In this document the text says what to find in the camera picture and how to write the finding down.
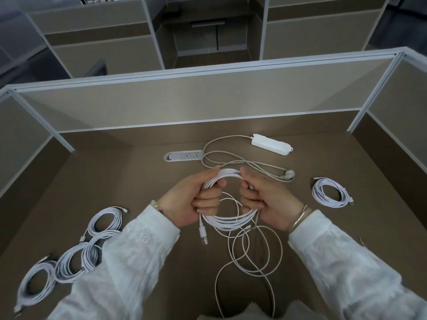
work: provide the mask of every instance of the sleeve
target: sleeve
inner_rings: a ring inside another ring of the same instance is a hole
[[[179,229],[148,206],[105,242],[101,264],[74,282],[47,319],[139,320],[178,238]]]
[[[400,274],[319,210],[289,235],[289,244],[340,319],[427,319],[427,302],[402,286]]]

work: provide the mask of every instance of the finger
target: finger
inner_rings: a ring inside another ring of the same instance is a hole
[[[191,202],[191,205],[195,208],[208,208],[210,206],[218,206],[220,204],[220,198],[213,198],[213,199],[194,199]]]
[[[218,209],[211,206],[209,208],[198,208],[197,212],[201,215],[216,215]]]
[[[240,203],[244,206],[247,206],[249,209],[262,209],[264,208],[264,203],[262,201],[254,201],[247,199],[245,197],[240,198]]]
[[[249,184],[245,180],[240,180],[240,185],[242,188],[249,188]]]
[[[217,166],[217,167],[208,169],[207,171],[203,171],[203,172],[200,172],[198,174],[194,174],[193,178],[198,185],[202,185],[206,181],[217,176],[219,172],[220,172],[220,167]]]
[[[249,184],[252,184],[257,189],[262,189],[266,182],[265,177],[253,168],[242,166],[240,167],[240,174]]]
[[[196,199],[213,199],[219,198],[222,194],[222,189],[220,187],[214,186],[211,188],[207,188],[206,190],[201,190],[198,194],[196,194]]]
[[[251,209],[249,209],[247,206],[242,206],[242,212],[243,214],[247,214]]]
[[[247,199],[262,201],[262,198],[258,191],[251,190],[250,188],[243,188],[243,187],[241,187],[239,191],[240,191],[240,194],[242,194],[242,196],[244,196]]]
[[[216,184],[220,187],[223,188],[227,185],[227,180],[225,178],[220,178],[218,180],[218,182],[216,182]]]

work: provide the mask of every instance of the gold bracelet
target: gold bracelet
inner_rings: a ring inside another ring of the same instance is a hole
[[[312,213],[312,209],[307,209],[308,208],[308,205],[306,204],[306,205],[304,205],[304,208],[302,209],[302,211],[301,211],[301,215],[298,217],[298,219],[294,222],[294,224],[291,226],[291,228],[290,228],[290,230],[289,230],[289,232],[288,233],[291,233],[292,231],[294,231],[295,230],[295,228],[297,227],[297,226],[299,226],[301,223],[302,223],[302,221],[304,221],[305,220],[305,218],[307,218],[307,216],[310,214],[310,213]]]

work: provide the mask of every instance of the white cable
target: white cable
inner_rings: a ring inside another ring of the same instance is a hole
[[[211,188],[219,179],[223,178],[223,177],[237,177],[240,179],[243,179],[243,177],[241,177],[240,172],[238,170],[235,170],[233,168],[224,168],[221,169],[220,172],[218,173],[218,175],[212,179],[210,179],[209,181],[207,181],[204,185],[203,185],[203,189],[207,189],[207,188]],[[268,280],[267,276],[272,274],[278,267],[279,264],[282,260],[282,256],[283,256],[283,247],[282,247],[282,243],[280,241],[279,236],[277,235],[277,233],[267,227],[267,226],[258,226],[257,225],[257,221],[258,221],[258,210],[251,210],[249,211],[247,214],[241,215],[240,214],[240,207],[242,206],[242,204],[237,201],[235,198],[233,198],[233,196],[227,192],[222,192],[226,195],[229,196],[229,198],[223,198],[220,200],[233,200],[236,204],[237,207],[237,215],[235,217],[217,217],[217,216],[205,216],[205,215],[201,215],[199,214],[199,224],[200,224],[200,236],[202,237],[202,241],[207,244],[207,237],[206,237],[206,229],[203,226],[203,222],[202,219],[205,220],[208,224],[210,224],[211,226],[214,227],[214,229],[221,234],[224,237],[227,237],[227,246],[228,246],[228,253],[230,254],[230,257],[232,259],[231,262],[228,262],[227,264],[225,264],[220,271],[218,272],[218,274],[216,275],[216,279],[215,279],[215,298],[216,298],[216,304],[218,305],[218,309],[220,310],[220,313],[222,315],[222,317],[224,317],[224,314],[222,312],[221,309],[221,305],[220,305],[220,301],[218,298],[218,292],[217,292],[217,283],[218,283],[218,278],[222,272],[222,270],[230,265],[230,264],[235,264],[238,269],[240,269],[241,271],[243,271],[245,274],[248,274],[250,276],[254,276],[254,277],[263,277],[266,281],[267,284],[270,288],[271,294],[272,294],[272,317],[274,317],[274,313],[275,313],[275,297],[274,297],[274,292],[273,292],[273,288],[271,286],[270,281]],[[247,225],[248,223],[250,223],[252,221],[252,223],[254,224],[254,226],[252,227],[250,224]],[[265,272],[265,269],[267,268],[269,262],[270,262],[270,247],[268,245],[267,239],[263,233],[263,231],[261,230],[261,228],[266,228],[270,231],[272,231],[275,236],[277,237],[277,239],[279,240],[280,243],[280,258],[279,261],[277,263],[277,265],[269,272]],[[264,266],[262,267],[258,267],[253,261],[252,259],[248,256],[248,251],[249,251],[249,247],[250,247],[250,241],[249,241],[249,236],[248,236],[248,232],[251,230],[257,229],[260,233],[261,236],[263,238],[263,240],[266,243],[266,247],[267,247],[267,261],[264,264]],[[238,230],[238,233],[235,236],[232,236],[232,231],[233,230]],[[221,233],[220,231],[228,231],[228,235],[225,235],[223,233]],[[235,252],[234,252],[234,247],[236,244],[237,239],[241,237],[242,238],[242,248],[243,248],[243,254],[242,256],[236,257]],[[247,247],[245,247],[245,238],[248,241]],[[254,270],[250,270],[250,269],[246,269],[244,268],[242,265],[239,264],[239,260],[241,260],[243,257],[246,257],[249,262],[253,265],[253,267],[255,268]]]
[[[353,198],[347,193],[345,188],[343,188],[337,182],[327,177],[315,177],[314,179],[317,180],[317,182],[314,183],[311,189],[311,193],[313,194],[313,197],[316,199],[317,202],[330,208],[342,208],[347,204],[353,205]],[[331,199],[324,193],[323,186],[325,185],[331,186],[338,190],[339,195],[341,196],[340,201]]]
[[[224,139],[224,138],[230,138],[230,137],[243,137],[243,138],[248,138],[248,139],[252,139],[253,138],[253,137],[244,136],[244,135],[231,135],[231,136],[224,136],[224,137],[220,137],[220,138],[216,138],[214,140],[211,140],[210,142],[208,142],[203,147],[203,150],[202,150],[201,163],[202,163],[203,166],[205,166],[207,168],[214,168],[215,167],[215,166],[209,166],[209,165],[207,165],[203,160],[210,161],[211,163],[213,163],[215,165],[219,164],[220,167],[224,167],[224,166],[226,166],[228,164],[246,163],[250,167],[256,169],[257,171],[259,171],[259,172],[267,175],[268,177],[271,177],[271,178],[273,178],[275,180],[278,180],[280,182],[291,182],[293,180],[293,177],[295,176],[295,172],[293,170],[291,170],[291,169],[285,169],[285,168],[282,168],[282,167],[278,167],[278,166],[274,166],[274,165],[270,165],[270,164],[265,164],[265,163],[262,163],[262,162],[254,162],[254,161],[251,161],[251,160],[245,160],[243,157],[238,156],[238,155],[233,154],[233,153],[230,153],[228,151],[212,150],[212,151],[206,152],[206,147],[209,146],[214,141],[220,140],[220,139]],[[238,160],[232,160],[230,162],[217,162],[217,161],[211,160],[211,159],[209,159],[207,157],[208,155],[210,155],[212,153],[223,153],[223,154],[231,155],[231,156],[237,157]],[[284,173],[284,175],[275,175],[275,174],[272,174],[272,173],[266,171],[260,165],[268,166],[268,167],[273,167],[273,168],[276,168],[276,169],[280,169],[281,171],[284,171],[285,173]]]
[[[95,244],[100,239],[109,239],[117,234],[120,231],[118,230],[104,230],[96,234],[92,239],[88,242],[88,244],[83,248],[82,251],[82,268],[90,272],[95,269],[97,265],[97,261],[93,260],[93,250],[95,249]]]
[[[86,270],[83,269],[83,267],[77,273],[73,273],[73,271],[70,269],[70,262],[74,254],[77,253],[79,250],[83,250],[87,245],[87,242],[81,242],[62,254],[55,266],[55,280],[57,282],[74,283],[75,280],[77,280],[80,276],[86,273]],[[96,264],[100,250],[101,247],[99,246],[94,246],[90,250],[89,258],[93,264]]]
[[[106,208],[104,210],[99,211],[96,215],[93,216],[93,218],[89,221],[88,228],[85,232],[85,234],[80,238],[80,242],[84,242],[86,237],[86,233],[91,235],[92,237],[99,234],[98,231],[95,230],[95,224],[101,218],[103,215],[112,214],[114,215],[113,221],[111,224],[105,229],[105,230],[119,230],[120,226],[122,225],[122,211],[127,213],[128,210],[125,208],[122,208],[120,206],[110,206],[109,208]]]
[[[36,303],[39,303],[46,296],[48,296],[52,292],[53,288],[55,287],[56,261],[46,261],[47,258],[48,256],[41,259],[38,263],[36,263],[33,267],[31,267],[28,273],[24,276],[24,279],[19,285],[18,293],[16,295],[16,306],[14,308],[15,313],[21,312],[24,307],[33,306]],[[27,291],[28,283],[30,279],[32,279],[32,277],[41,270],[47,273],[46,284],[43,290],[41,290],[41,292],[34,295],[30,295],[28,294],[28,291]]]

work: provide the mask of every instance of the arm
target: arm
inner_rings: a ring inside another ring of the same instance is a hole
[[[426,319],[427,302],[402,277],[319,210],[290,235],[289,244],[341,319]]]
[[[214,168],[183,179],[158,200],[162,213],[148,206],[122,233],[105,242],[102,263],[76,280],[71,294],[47,320],[139,320],[142,302],[179,238],[177,227],[195,223],[199,213],[216,214],[226,181],[200,189],[219,171]]]
[[[290,231],[304,208],[282,183],[246,168],[241,202],[262,209],[260,218]],[[310,271],[329,307],[341,319],[427,319],[427,302],[401,285],[401,276],[349,235],[334,226],[319,210],[289,235],[289,244]]]

